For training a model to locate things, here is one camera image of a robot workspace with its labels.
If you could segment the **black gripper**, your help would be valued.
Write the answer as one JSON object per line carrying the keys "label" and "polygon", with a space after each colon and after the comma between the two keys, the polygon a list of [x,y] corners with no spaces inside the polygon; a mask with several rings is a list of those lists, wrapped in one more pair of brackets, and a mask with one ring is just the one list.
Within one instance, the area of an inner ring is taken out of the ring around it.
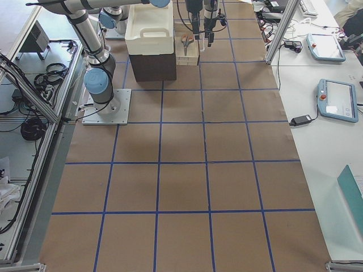
{"label": "black gripper", "polygon": [[194,33],[194,38],[195,38],[195,40],[199,40],[200,12],[199,11],[190,11],[189,14],[191,15],[191,25],[192,25],[192,32]]}
{"label": "black gripper", "polygon": [[[217,21],[223,26],[222,29],[214,31]],[[222,13],[221,9],[218,8],[215,11],[205,10],[204,11],[204,34],[208,36],[207,47],[211,47],[214,42],[214,32],[222,31],[226,27],[226,15]]]}

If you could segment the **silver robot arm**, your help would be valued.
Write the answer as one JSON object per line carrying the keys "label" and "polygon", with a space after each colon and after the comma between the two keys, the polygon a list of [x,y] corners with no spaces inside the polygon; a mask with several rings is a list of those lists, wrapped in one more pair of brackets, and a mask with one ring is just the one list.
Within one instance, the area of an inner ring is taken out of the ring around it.
{"label": "silver robot arm", "polygon": [[125,41],[136,81],[176,80],[171,1],[36,1],[34,5],[65,16],[80,39],[91,67],[83,84],[93,100],[95,114],[116,114],[121,100],[113,86],[116,60],[93,28],[89,11],[98,9],[100,23],[107,28],[127,20]]}
{"label": "silver robot arm", "polygon": [[[226,28],[226,15],[222,13],[219,1],[185,1],[184,2],[188,21],[188,26],[181,15],[180,3],[176,1],[176,9],[179,19],[186,29],[193,33],[193,37],[198,40],[200,35],[207,39],[207,46],[211,47],[217,30],[215,26],[220,21],[222,28]],[[117,28],[120,22],[128,20],[129,5],[109,6],[100,9],[99,25],[106,29]]]}

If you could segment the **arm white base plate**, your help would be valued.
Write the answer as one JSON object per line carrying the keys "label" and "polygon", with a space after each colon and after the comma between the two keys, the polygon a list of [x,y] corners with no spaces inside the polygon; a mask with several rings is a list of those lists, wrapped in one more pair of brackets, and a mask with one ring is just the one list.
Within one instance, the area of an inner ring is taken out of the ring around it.
{"label": "arm white base plate", "polygon": [[105,38],[108,40],[124,40],[125,33],[126,33],[125,28],[107,29]]}
{"label": "arm white base plate", "polygon": [[114,97],[104,108],[103,105],[95,104],[90,94],[87,95],[85,117],[81,119],[83,125],[126,125],[129,117],[131,100],[131,89],[114,89]]}

